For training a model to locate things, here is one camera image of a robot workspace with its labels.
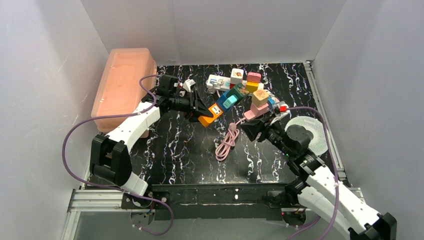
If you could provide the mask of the teal white charger plug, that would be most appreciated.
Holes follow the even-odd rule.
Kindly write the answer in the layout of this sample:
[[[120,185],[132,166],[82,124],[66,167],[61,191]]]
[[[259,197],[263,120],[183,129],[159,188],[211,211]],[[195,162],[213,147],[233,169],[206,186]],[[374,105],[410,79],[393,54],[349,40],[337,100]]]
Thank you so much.
[[[222,103],[222,105],[225,109],[230,109],[237,103],[237,101],[238,101],[238,98],[235,95],[232,95],[227,97],[225,101]]]

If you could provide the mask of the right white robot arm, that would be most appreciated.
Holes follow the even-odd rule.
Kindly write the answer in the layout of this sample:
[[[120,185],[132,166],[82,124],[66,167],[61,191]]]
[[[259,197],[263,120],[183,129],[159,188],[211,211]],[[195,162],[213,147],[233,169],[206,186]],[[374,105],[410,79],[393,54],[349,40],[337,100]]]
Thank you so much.
[[[343,183],[335,180],[325,162],[309,144],[314,133],[298,124],[282,128],[271,118],[255,119],[241,125],[250,141],[269,141],[288,155],[288,166],[297,179],[285,187],[288,200],[314,211],[347,240],[394,240],[397,220],[367,205]]]

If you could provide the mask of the pink translucent storage box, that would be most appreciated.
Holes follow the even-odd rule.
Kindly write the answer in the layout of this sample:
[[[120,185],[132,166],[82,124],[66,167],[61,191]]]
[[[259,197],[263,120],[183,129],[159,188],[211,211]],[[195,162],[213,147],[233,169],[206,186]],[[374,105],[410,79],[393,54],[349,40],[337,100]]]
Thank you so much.
[[[132,113],[147,94],[140,87],[140,79],[156,73],[157,65],[149,49],[112,49],[99,83],[91,117]]]

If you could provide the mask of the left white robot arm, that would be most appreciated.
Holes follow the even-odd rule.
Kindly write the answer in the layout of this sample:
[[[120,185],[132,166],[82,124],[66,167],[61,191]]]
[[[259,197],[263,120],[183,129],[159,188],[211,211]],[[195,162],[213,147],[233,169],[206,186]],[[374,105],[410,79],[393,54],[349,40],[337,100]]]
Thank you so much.
[[[176,76],[159,76],[159,85],[146,91],[134,112],[106,135],[97,135],[91,143],[89,171],[92,175],[143,196],[148,183],[133,172],[131,150],[150,126],[169,111],[183,112],[190,123],[212,113],[202,102],[193,79],[180,82]]]

